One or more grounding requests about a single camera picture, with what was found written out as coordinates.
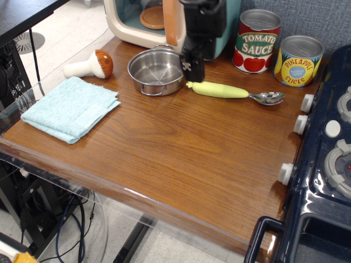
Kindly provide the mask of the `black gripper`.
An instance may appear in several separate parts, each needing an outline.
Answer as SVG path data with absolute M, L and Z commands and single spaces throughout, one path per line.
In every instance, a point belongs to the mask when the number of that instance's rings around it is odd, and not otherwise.
M 226 1 L 180 1 L 184 7 L 186 38 L 180 65 L 188 82 L 205 78 L 204 59 L 214 58 L 216 39 L 227 26 Z

